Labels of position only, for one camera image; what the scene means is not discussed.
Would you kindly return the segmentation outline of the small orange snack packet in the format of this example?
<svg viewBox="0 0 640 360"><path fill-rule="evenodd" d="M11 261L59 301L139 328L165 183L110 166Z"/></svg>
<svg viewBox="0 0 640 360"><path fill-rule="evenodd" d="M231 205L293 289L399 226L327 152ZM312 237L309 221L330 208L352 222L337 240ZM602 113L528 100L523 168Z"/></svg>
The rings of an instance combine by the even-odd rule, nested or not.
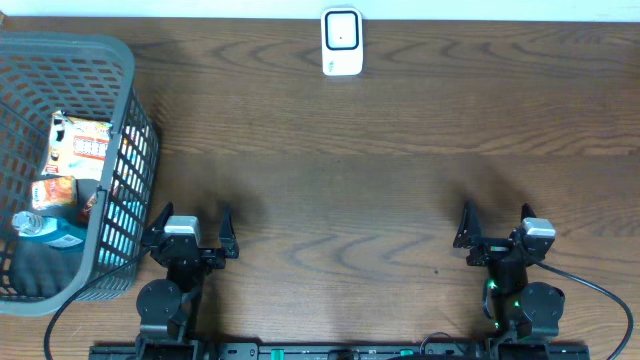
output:
<svg viewBox="0 0 640 360"><path fill-rule="evenodd" d="M76 179L72 176L38 180L31 184L31 205L35 210L74 206L76 203Z"/></svg>

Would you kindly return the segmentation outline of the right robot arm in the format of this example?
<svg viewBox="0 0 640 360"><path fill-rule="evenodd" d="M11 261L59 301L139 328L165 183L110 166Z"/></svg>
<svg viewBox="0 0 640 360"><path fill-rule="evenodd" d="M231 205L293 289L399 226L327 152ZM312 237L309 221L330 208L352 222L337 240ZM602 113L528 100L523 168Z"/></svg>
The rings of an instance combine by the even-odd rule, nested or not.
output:
<svg viewBox="0 0 640 360"><path fill-rule="evenodd" d="M497 322L498 334L511 341L545 341L559 333L564 293L544 282L531 282L527 269L544 260L556 230L524 204L521 222L508 237L482 234L473 204L464 204L453 246L467 249L469 266L485 267L489 277L483 290L485 315Z"/></svg>

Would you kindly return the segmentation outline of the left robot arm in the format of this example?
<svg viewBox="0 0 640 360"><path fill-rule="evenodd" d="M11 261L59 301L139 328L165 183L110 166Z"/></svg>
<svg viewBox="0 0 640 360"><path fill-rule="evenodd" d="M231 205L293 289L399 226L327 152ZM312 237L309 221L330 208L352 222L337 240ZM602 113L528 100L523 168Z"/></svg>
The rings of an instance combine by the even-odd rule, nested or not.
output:
<svg viewBox="0 0 640 360"><path fill-rule="evenodd" d="M202 246L198 218L176 215L171 203L145 230L142 245L167 274L146 284L137 297L144 339L184 343L193 332L206 276L239 257L230 208L223 211L218 240L217 248Z"/></svg>

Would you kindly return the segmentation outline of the brown chocolate bar wrapper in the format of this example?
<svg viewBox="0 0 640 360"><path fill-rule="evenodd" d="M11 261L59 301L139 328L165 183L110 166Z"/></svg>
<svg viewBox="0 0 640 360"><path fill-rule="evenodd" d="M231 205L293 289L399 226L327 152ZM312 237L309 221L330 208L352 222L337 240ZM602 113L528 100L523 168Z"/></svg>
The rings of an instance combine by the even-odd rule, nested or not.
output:
<svg viewBox="0 0 640 360"><path fill-rule="evenodd" d="M91 216L92 209L97 202L97 194L92 194L86 201L77 216L77 221L81 224L88 224Z"/></svg>

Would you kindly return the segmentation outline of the yellow snack bag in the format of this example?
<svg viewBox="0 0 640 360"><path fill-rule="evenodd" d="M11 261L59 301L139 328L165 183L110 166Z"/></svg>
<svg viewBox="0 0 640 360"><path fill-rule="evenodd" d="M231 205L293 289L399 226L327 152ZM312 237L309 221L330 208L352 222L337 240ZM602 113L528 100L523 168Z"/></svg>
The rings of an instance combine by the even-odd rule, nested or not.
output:
<svg viewBox="0 0 640 360"><path fill-rule="evenodd" d="M42 175L99 181L111 129L109 122L71 117L61 110L54 112Z"/></svg>

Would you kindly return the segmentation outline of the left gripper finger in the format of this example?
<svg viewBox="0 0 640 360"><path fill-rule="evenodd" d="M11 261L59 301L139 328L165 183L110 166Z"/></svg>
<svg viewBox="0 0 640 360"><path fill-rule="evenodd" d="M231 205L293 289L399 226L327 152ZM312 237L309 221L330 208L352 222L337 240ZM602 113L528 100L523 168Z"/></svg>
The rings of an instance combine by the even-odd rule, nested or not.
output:
<svg viewBox="0 0 640 360"><path fill-rule="evenodd" d="M231 208L227 206L224 209L223 217L218 233L218 240L224 250L236 249L236 236L232 224Z"/></svg>
<svg viewBox="0 0 640 360"><path fill-rule="evenodd" d="M164 232L164 227L167 224L169 218L174 214L174 205L169 202L165 205L156 219L145 230L146 235L157 235Z"/></svg>

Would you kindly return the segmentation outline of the teal mouthwash bottle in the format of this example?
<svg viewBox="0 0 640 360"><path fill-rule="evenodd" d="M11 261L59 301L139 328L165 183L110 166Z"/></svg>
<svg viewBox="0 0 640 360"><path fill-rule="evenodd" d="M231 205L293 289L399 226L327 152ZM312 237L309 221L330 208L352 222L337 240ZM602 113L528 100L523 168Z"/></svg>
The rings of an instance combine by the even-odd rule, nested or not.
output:
<svg viewBox="0 0 640 360"><path fill-rule="evenodd" d="M14 214L11 225L21 240L57 250L82 247L87 238L86 229L72 225L64 218L41 216L29 211Z"/></svg>

